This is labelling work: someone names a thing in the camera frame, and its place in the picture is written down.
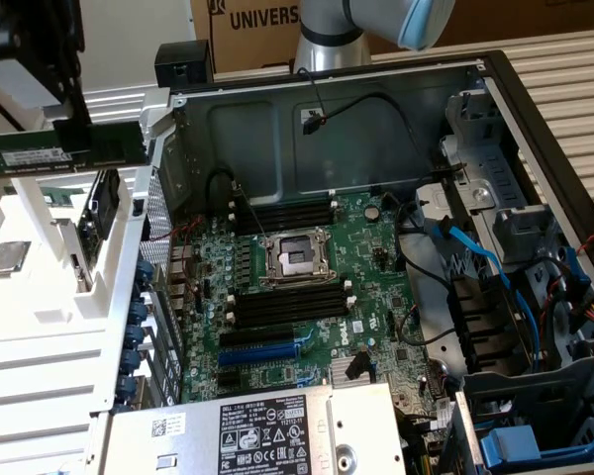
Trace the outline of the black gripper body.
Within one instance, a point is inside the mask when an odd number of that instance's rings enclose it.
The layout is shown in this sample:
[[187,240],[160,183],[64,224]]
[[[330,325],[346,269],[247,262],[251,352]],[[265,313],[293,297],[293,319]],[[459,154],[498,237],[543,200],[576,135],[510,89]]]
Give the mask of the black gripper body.
[[28,52],[44,63],[85,51],[78,1],[0,1],[0,58]]

